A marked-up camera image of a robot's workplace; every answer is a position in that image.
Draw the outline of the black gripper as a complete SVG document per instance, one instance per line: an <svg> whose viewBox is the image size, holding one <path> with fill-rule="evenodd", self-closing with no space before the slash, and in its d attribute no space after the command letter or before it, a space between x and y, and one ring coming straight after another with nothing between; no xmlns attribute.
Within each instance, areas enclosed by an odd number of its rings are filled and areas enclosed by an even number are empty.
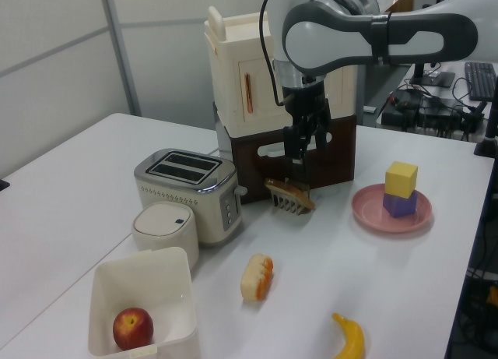
<svg viewBox="0 0 498 359"><path fill-rule="evenodd" d="M306 132L314 132L316 149L327 150L331 114L325 96L324 83L304 88L283 87L285 109L292 116L291 126L283 129L285 156L291 160L292 179L307 180L306 152L309 140Z"/></svg>

